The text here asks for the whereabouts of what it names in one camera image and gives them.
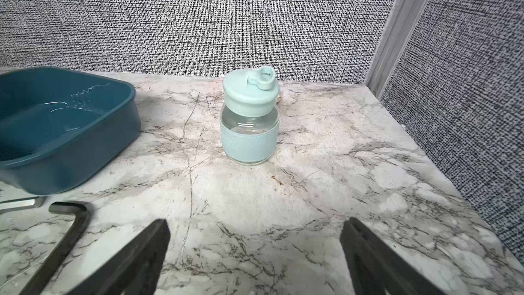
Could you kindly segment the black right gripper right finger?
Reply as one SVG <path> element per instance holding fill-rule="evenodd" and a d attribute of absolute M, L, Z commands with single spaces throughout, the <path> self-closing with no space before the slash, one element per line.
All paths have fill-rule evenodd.
<path fill-rule="evenodd" d="M 443 294 L 356 217 L 340 242 L 356 294 Z"/>

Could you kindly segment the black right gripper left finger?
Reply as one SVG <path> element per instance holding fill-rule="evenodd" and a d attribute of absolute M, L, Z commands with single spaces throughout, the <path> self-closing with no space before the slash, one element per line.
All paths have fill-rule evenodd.
<path fill-rule="evenodd" d="M 70 294 L 153 294 L 156 291 L 171 233 L 157 219 Z"/>

